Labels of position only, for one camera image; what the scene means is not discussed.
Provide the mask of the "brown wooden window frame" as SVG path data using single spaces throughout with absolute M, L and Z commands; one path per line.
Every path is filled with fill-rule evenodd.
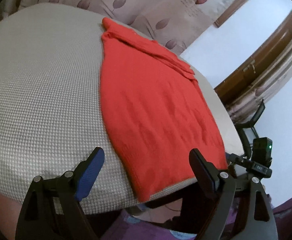
M 215 27 L 219 28 L 221 25 L 223 25 L 247 1 L 248 0 L 234 0 L 234 2 L 214 22 Z

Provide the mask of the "brown wooden door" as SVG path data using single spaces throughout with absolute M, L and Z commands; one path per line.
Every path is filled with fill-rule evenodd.
M 217 87 L 215 92 L 223 105 L 229 105 L 243 94 L 253 81 L 270 66 L 292 40 L 292 11 L 271 36 Z

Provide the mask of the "purple patterned bedding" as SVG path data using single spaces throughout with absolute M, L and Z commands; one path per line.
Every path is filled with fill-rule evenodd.
M 271 209 L 266 193 L 249 187 L 235 209 L 231 207 L 235 197 L 223 191 L 211 199 L 212 209 L 207 218 L 195 223 L 194 233 L 181 228 L 188 225 L 185 216 L 177 217 L 171 230 L 122 211 L 102 239 L 292 239 L 292 198 Z

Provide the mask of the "red knit sweater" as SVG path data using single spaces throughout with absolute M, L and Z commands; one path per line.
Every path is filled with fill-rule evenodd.
M 194 148 L 224 170 L 224 143 L 190 65 L 131 28 L 102 25 L 102 118 L 138 201 L 193 178 Z

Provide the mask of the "beige woven table cover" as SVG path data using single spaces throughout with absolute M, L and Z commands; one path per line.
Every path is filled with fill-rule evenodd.
M 138 204 L 102 122 L 102 18 L 39 3 L 0 22 L 0 194 L 19 204 L 35 176 L 60 176 L 98 146 L 105 163 L 84 212 Z

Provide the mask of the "beige leaf print curtain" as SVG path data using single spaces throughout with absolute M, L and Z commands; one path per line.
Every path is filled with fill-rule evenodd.
M 59 3 L 129 25 L 175 54 L 185 51 L 235 0 L 3 0 L 0 21 L 38 3 Z

